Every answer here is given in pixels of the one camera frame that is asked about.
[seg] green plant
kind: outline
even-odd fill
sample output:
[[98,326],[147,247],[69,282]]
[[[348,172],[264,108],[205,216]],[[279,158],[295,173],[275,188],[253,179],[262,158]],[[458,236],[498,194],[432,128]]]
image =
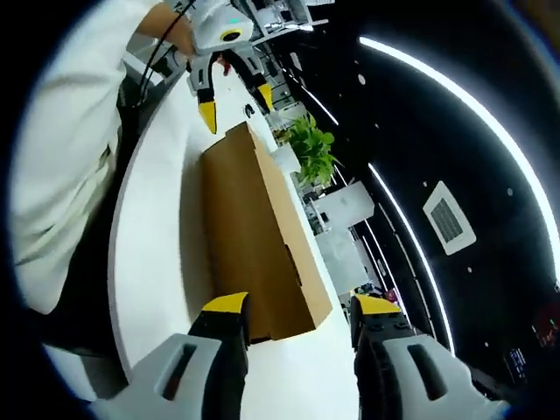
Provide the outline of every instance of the green plant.
[[334,163],[331,155],[334,136],[317,128],[313,115],[307,114],[294,121],[280,134],[281,143],[289,143],[301,164],[299,180],[301,184],[312,184],[316,180],[325,184],[333,175]]

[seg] ceiling vent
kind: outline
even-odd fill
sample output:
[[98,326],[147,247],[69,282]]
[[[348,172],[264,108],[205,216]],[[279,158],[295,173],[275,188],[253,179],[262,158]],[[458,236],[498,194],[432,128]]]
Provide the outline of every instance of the ceiling vent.
[[448,256],[476,242],[476,234],[463,210],[442,181],[437,183],[423,212]]

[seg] black ceiling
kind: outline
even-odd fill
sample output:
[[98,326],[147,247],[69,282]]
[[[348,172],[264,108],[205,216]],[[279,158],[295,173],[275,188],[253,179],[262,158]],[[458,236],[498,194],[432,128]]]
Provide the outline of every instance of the black ceiling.
[[[492,2],[339,0],[313,13],[328,18],[329,24],[278,38],[273,51],[301,76],[339,126],[290,81],[293,94],[323,129],[335,134],[334,151],[346,179],[364,182],[395,225],[438,339],[449,344],[429,278],[394,206],[369,171],[370,162],[428,257],[458,357],[511,383],[504,358],[515,347],[529,360],[538,356],[531,326],[540,308],[558,296],[552,290],[549,236],[531,187],[496,135],[463,102],[412,67],[360,45],[358,37],[409,53],[483,103],[531,163],[560,224],[560,111],[542,68]],[[292,52],[302,71],[293,66]],[[359,74],[366,80],[363,86]],[[477,235],[471,247],[450,256],[422,209],[439,180]],[[429,331],[414,277],[379,208],[370,223],[410,318]],[[368,236],[363,226],[358,229]]]

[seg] curved white desk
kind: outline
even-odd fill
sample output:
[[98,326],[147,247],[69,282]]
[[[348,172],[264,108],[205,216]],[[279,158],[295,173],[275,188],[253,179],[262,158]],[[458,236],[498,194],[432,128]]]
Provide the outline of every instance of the curved white desk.
[[[226,130],[248,120],[272,151],[277,146],[264,116],[237,75],[214,66],[218,135],[200,118],[184,75],[143,133],[115,210],[109,248],[108,291],[115,341],[124,372],[174,333],[188,333],[211,299],[201,218],[201,153]],[[305,218],[287,179],[332,313],[314,332],[252,346],[241,418],[262,420],[358,418],[354,352],[348,323]]]

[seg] cardboard box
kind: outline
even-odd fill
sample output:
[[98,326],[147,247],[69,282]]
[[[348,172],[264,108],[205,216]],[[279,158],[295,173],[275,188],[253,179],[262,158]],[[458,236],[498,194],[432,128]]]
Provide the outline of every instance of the cardboard box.
[[248,291],[252,341],[314,330],[332,306],[284,175],[246,123],[202,156],[217,296]]

